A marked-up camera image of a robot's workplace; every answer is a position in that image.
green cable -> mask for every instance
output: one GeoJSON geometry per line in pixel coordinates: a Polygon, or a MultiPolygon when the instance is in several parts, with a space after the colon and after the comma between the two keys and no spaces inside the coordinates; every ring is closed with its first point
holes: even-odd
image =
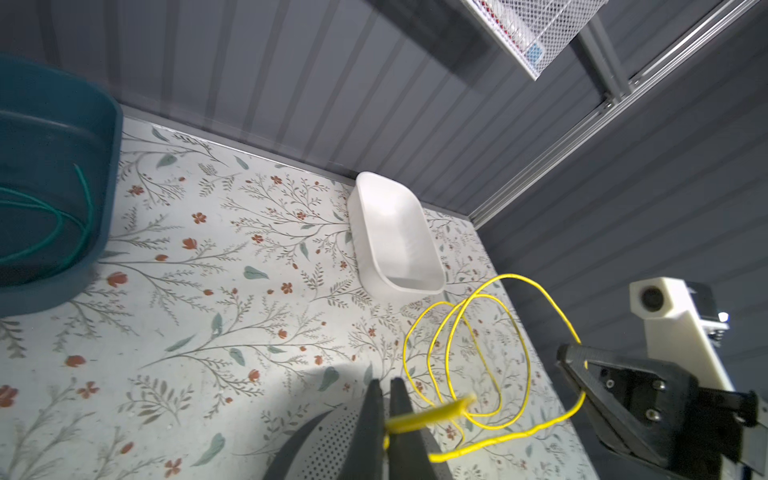
{"type": "Polygon", "coordinates": [[[0,187],[0,192],[16,195],[18,197],[22,197],[32,202],[35,202],[34,204],[25,204],[22,202],[15,202],[13,200],[0,200],[0,204],[9,205],[11,207],[28,208],[31,210],[46,210],[54,214],[57,220],[56,228],[46,238],[44,238],[42,241],[38,242],[37,244],[32,245],[31,247],[25,248],[15,253],[11,253],[10,255],[7,255],[5,257],[0,257],[0,264],[17,260],[18,258],[27,257],[50,245],[56,239],[56,237],[58,237],[58,235],[61,233],[61,228],[63,227],[63,223],[64,223],[64,220],[62,217],[66,217],[68,220],[70,220],[80,229],[81,231],[80,239],[78,240],[78,244],[75,247],[75,249],[64,259],[64,261],[61,262],[59,266],[54,268],[50,273],[44,276],[46,277],[53,276],[56,273],[60,273],[61,271],[66,270],[73,264],[77,256],[81,253],[84,245],[88,242],[88,238],[90,237],[90,234],[91,234],[91,229],[93,228],[93,217],[94,217],[94,205],[93,205],[93,199],[91,198],[91,189],[89,188],[88,182],[85,180],[85,176],[83,175],[83,172],[80,169],[80,167],[78,165],[75,165],[74,169],[78,175],[78,180],[80,180],[80,185],[83,188],[85,203],[88,206],[88,218],[86,220],[85,225],[83,225],[83,223],[77,217],[74,217],[57,208],[53,208],[51,205],[45,203],[42,200],[39,200],[38,198],[32,197],[27,194],[23,194],[22,192],[18,192],[10,188],[0,187]]]}

floral tablecloth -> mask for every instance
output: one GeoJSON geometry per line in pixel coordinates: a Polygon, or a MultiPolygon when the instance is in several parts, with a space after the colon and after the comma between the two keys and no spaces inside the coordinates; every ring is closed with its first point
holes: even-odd
{"type": "MultiPolygon", "coordinates": [[[[305,421],[362,396],[371,378],[389,389],[430,303],[495,275],[469,222],[427,211],[444,296],[378,303],[356,274],[350,186],[130,118],[122,150],[94,282],[52,310],[0,319],[0,478],[261,478],[305,421]]],[[[520,342],[492,302],[468,317],[504,387],[497,419],[509,419],[525,385],[520,342]]],[[[425,351],[438,321],[425,320],[408,353],[432,398],[425,351]]],[[[453,381],[493,409],[459,332],[453,381]]],[[[531,401],[510,431],[563,411],[532,359],[531,401]]],[[[469,442],[488,435],[462,426],[469,442]]],[[[433,432],[446,451],[460,439],[451,425],[433,432]]],[[[449,465],[459,479],[596,478],[568,423],[449,465]]]]}

white wire basket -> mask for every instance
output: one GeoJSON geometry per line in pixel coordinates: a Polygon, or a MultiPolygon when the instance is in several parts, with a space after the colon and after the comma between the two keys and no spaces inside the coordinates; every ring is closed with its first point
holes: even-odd
{"type": "Polygon", "coordinates": [[[462,0],[537,79],[607,0],[462,0]]]}

yellow cable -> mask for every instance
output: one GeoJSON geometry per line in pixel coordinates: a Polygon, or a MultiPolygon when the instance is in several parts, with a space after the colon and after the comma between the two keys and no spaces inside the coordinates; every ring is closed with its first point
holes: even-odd
{"type": "MultiPolygon", "coordinates": [[[[480,427],[482,429],[486,429],[486,430],[500,430],[500,429],[503,429],[503,428],[506,428],[506,427],[510,426],[511,424],[517,422],[518,419],[520,419],[520,417],[522,416],[523,412],[525,411],[526,405],[528,404],[528,397],[529,397],[530,391],[531,391],[531,359],[530,359],[530,356],[528,355],[528,347],[525,345],[525,340],[523,338],[523,335],[521,334],[521,331],[520,331],[517,323],[515,322],[515,318],[513,317],[513,315],[511,314],[511,312],[507,308],[507,306],[504,305],[504,303],[501,300],[499,300],[498,298],[496,298],[495,296],[488,295],[486,293],[482,293],[482,291],[486,287],[491,285],[492,283],[494,283],[496,281],[499,281],[499,280],[502,280],[502,279],[505,279],[505,278],[512,278],[512,279],[516,279],[516,280],[521,280],[523,282],[526,282],[526,283],[536,287],[544,295],[544,297],[549,301],[549,303],[552,305],[552,307],[555,309],[555,311],[560,315],[560,317],[563,319],[563,322],[568,327],[568,330],[571,332],[571,335],[573,335],[573,337],[576,340],[576,342],[577,343],[581,343],[581,340],[579,339],[578,334],[574,330],[573,325],[571,325],[571,322],[565,316],[563,311],[560,310],[560,307],[557,305],[557,303],[555,303],[554,300],[552,299],[552,297],[549,296],[549,293],[547,293],[547,290],[545,290],[544,287],[542,287],[541,285],[539,285],[535,281],[533,281],[533,280],[531,280],[531,279],[529,279],[529,278],[527,278],[525,276],[522,276],[522,275],[516,275],[516,274],[513,274],[513,273],[508,273],[508,274],[505,274],[505,275],[496,276],[496,277],[490,279],[489,281],[483,283],[477,290],[475,290],[475,292],[472,293],[472,295],[470,295],[468,298],[464,299],[460,303],[457,303],[456,305],[454,305],[454,304],[452,304],[450,302],[437,302],[437,303],[434,303],[431,306],[429,306],[426,310],[424,310],[424,312],[419,316],[419,318],[413,323],[413,325],[411,326],[410,331],[408,331],[408,333],[406,334],[405,341],[402,343],[402,366],[403,366],[403,369],[406,372],[406,376],[408,377],[408,380],[411,382],[411,386],[413,387],[414,392],[416,392],[422,398],[422,400],[424,400],[428,405],[430,405],[433,408],[429,409],[429,410],[427,410],[425,412],[421,412],[419,414],[412,414],[412,415],[410,415],[409,418],[406,418],[406,417],[408,417],[407,415],[401,415],[399,417],[395,417],[394,419],[390,419],[390,422],[393,422],[395,420],[397,421],[396,425],[397,425],[398,432],[409,432],[409,431],[413,431],[413,430],[416,430],[416,429],[420,429],[426,423],[434,423],[434,422],[450,420],[451,423],[458,429],[459,433],[462,436],[462,440],[458,444],[458,445],[461,445],[464,442],[464,438],[465,438],[464,431],[458,425],[458,423],[454,420],[459,415],[463,415],[464,417],[467,418],[467,420],[470,423],[472,423],[474,425],[477,425],[478,427],[480,427]],[[503,423],[501,425],[486,425],[486,424],[480,423],[477,420],[475,420],[475,418],[478,418],[478,417],[489,417],[489,416],[496,415],[497,413],[499,413],[502,410],[502,406],[503,406],[502,389],[499,387],[498,382],[497,382],[493,372],[491,371],[491,368],[488,366],[488,363],[485,361],[485,357],[483,356],[482,351],[480,350],[480,346],[478,344],[477,339],[475,338],[475,334],[472,332],[472,328],[470,327],[469,322],[467,321],[467,319],[465,317],[465,311],[469,307],[469,304],[473,300],[475,300],[477,298],[487,298],[487,299],[490,299],[490,300],[494,300],[496,303],[498,303],[499,305],[502,306],[504,311],[509,316],[509,319],[511,320],[512,325],[515,328],[515,332],[518,334],[518,337],[520,338],[520,342],[521,342],[522,347],[523,347],[523,352],[525,353],[525,364],[526,364],[526,369],[527,369],[527,380],[526,380],[526,387],[525,387],[525,396],[523,397],[523,403],[522,403],[522,405],[520,407],[520,411],[512,418],[512,420],[510,420],[508,422],[505,422],[505,423],[503,423]],[[432,402],[431,400],[429,400],[419,390],[419,388],[416,386],[413,378],[411,377],[411,374],[408,371],[407,348],[408,348],[409,337],[411,336],[411,334],[413,334],[413,332],[415,331],[416,327],[422,321],[424,316],[426,316],[426,314],[429,313],[433,308],[435,308],[437,306],[441,306],[441,305],[450,306],[452,309],[449,312],[449,314],[447,316],[445,316],[445,318],[441,322],[440,326],[437,329],[437,332],[432,337],[432,341],[429,344],[429,350],[427,352],[427,370],[429,371],[429,378],[432,380],[432,384],[435,387],[435,391],[437,393],[439,401],[441,403],[445,403],[445,400],[443,399],[442,393],[440,392],[440,388],[438,387],[438,383],[437,383],[437,379],[435,378],[435,374],[432,371],[432,364],[430,362],[430,359],[432,357],[432,351],[435,348],[435,344],[437,343],[437,339],[438,339],[438,336],[439,336],[440,332],[445,327],[445,325],[448,323],[448,321],[455,315],[455,319],[454,319],[453,325],[451,327],[450,334],[448,336],[448,341],[447,341],[446,346],[445,346],[445,380],[446,380],[446,383],[448,384],[448,388],[449,388],[449,391],[451,393],[451,397],[453,399],[453,402],[451,402],[447,406],[443,406],[443,407],[440,407],[440,408],[436,409],[435,408],[435,403],[432,402]],[[469,330],[469,335],[472,338],[472,342],[475,344],[475,348],[477,349],[478,356],[480,357],[480,360],[482,361],[483,366],[485,367],[485,371],[488,373],[489,377],[491,378],[491,381],[493,383],[494,389],[498,393],[498,406],[496,407],[496,409],[493,412],[489,412],[489,413],[470,413],[468,411],[468,405],[470,403],[471,398],[459,399],[456,396],[455,390],[453,389],[453,383],[451,381],[451,373],[450,373],[450,369],[449,369],[449,360],[450,360],[451,344],[453,342],[453,336],[455,335],[456,329],[458,328],[459,320],[461,320],[466,325],[467,329],[469,330]]],[[[473,443],[472,445],[467,445],[465,447],[457,448],[457,449],[455,449],[455,450],[453,450],[451,452],[432,453],[432,454],[429,455],[429,460],[430,460],[430,462],[434,462],[434,463],[445,462],[446,460],[450,460],[450,459],[453,459],[453,458],[458,458],[458,457],[460,457],[462,455],[466,455],[468,453],[475,452],[475,451],[477,451],[479,449],[483,449],[484,447],[487,447],[487,446],[490,446],[490,445],[497,445],[498,443],[507,442],[508,440],[522,439],[522,438],[525,438],[525,437],[529,437],[531,435],[534,435],[536,432],[539,432],[542,429],[547,429],[547,428],[549,428],[549,427],[551,427],[551,426],[553,426],[553,425],[555,425],[555,424],[557,424],[559,422],[563,422],[564,420],[567,420],[567,419],[571,418],[581,408],[581,405],[584,404],[584,399],[585,398],[586,398],[586,395],[582,392],[579,395],[578,400],[577,400],[576,404],[573,406],[573,408],[568,410],[566,413],[564,413],[563,415],[560,415],[559,417],[557,417],[555,419],[552,419],[552,420],[550,420],[548,422],[544,422],[542,424],[536,425],[536,426],[534,426],[534,427],[532,427],[532,428],[530,428],[528,430],[525,430],[523,432],[508,433],[507,435],[500,435],[498,437],[481,440],[480,442],[473,443]]],[[[397,432],[393,432],[393,431],[389,430],[389,427],[391,425],[393,425],[393,424],[392,423],[388,423],[388,432],[389,433],[397,433],[397,432]]]]}

white plastic bin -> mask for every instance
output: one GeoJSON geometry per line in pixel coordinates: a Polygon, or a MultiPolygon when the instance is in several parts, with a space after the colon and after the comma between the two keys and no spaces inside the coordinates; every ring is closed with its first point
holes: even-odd
{"type": "Polygon", "coordinates": [[[413,192],[362,172],[347,208],[360,283],[373,298],[411,303],[443,291],[440,257],[413,192]]]}

